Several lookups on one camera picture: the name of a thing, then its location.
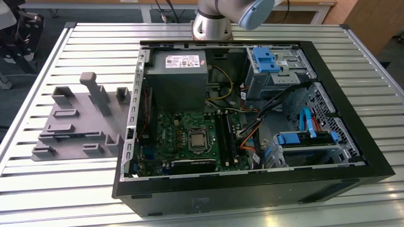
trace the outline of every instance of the black plastic front bezel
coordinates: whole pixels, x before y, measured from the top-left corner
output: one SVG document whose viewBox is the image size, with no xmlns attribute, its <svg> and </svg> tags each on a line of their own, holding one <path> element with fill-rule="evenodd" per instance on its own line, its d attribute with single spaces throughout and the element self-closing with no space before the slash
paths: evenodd
<svg viewBox="0 0 404 227">
<path fill-rule="evenodd" d="M 210 177 L 191 177 L 178 179 L 159 179 L 149 181 L 119 181 L 122 153 L 119 154 L 118 169 L 114 183 L 114 197 L 122 195 L 151 194 L 158 192 L 179 192 L 207 190 L 218 188 L 245 187 L 253 185 L 279 184 L 306 181 L 323 181 L 341 179 L 358 180 L 369 178 L 373 182 L 395 175 L 393 167 L 377 145 L 377 142 L 361 120 L 350 100 L 334 78 L 334 75 L 323 61 L 323 58 L 310 41 L 145 41 L 142 46 L 153 45 L 145 49 L 174 49 L 174 45 L 183 44 L 218 44 L 218 45 L 293 45 L 298 44 L 303 50 L 311 66 L 318 74 L 321 83 L 326 89 L 331 102 L 347 127 L 361 153 L 366 157 L 366 166 L 350 166 L 325 169 L 297 169 L 294 171 L 265 172 L 242 175 L 222 175 Z"/>
</svg>

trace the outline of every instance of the power supply label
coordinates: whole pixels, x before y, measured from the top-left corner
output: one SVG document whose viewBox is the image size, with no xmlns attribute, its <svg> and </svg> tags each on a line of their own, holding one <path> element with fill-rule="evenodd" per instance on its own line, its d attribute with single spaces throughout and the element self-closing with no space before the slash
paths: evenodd
<svg viewBox="0 0 404 227">
<path fill-rule="evenodd" d="M 170 55 L 166 57 L 166 68 L 199 68 L 199 55 Z"/>
</svg>

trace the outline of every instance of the slotted aluminum surface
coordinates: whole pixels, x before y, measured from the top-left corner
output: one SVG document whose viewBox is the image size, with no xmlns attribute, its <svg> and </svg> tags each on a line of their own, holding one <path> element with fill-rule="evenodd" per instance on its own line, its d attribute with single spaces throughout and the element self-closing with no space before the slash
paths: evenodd
<svg viewBox="0 0 404 227">
<path fill-rule="evenodd" d="M 86 91 L 81 73 L 94 71 L 107 91 L 131 89 L 141 40 L 189 40 L 189 24 L 78 24 L 66 28 L 0 147 L 0 224 L 6 226 L 367 226 L 404 225 L 404 99 L 350 30 L 339 26 L 234 27 L 235 39 L 310 40 L 394 166 L 397 175 L 325 203 L 195 215 L 141 218 L 111 198 L 115 158 L 31 161 L 55 86 Z"/>
</svg>

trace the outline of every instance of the grey plastic holder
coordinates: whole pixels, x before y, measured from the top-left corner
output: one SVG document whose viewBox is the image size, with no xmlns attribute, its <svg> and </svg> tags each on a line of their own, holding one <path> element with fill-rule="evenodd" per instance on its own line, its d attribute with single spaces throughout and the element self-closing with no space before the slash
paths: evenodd
<svg viewBox="0 0 404 227">
<path fill-rule="evenodd" d="M 33 151 L 34 161 L 117 157 L 123 149 L 131 93 L 126 87 L 106 92 L 95 79 L 94 72 L 82 74 L 81 83 L 90 93 L 55 88 L 55 105 Z"/>
</svg>

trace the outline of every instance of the green motherboard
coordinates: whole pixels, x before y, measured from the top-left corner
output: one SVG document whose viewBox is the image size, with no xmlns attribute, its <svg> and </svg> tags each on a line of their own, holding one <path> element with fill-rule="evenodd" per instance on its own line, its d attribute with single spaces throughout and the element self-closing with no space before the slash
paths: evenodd
<svg viewBox="0 0 404 227">
<path fill-rule="evenodd" d="M 238 161 L 225 165 L 221 160 L 221 146 L 215 117 L 211 113 L 177 113 L 158 115 L 155 161 L 170 162 L 185 159 L 217 160 L 217 172 L 250 169 L 249 153 L 238 150 Z M 242 129 L 238 112 L 229 113 L 234 137 Z M 166 175 L 162 162 L 149 166 L 151 175 Z"/>
</svg>

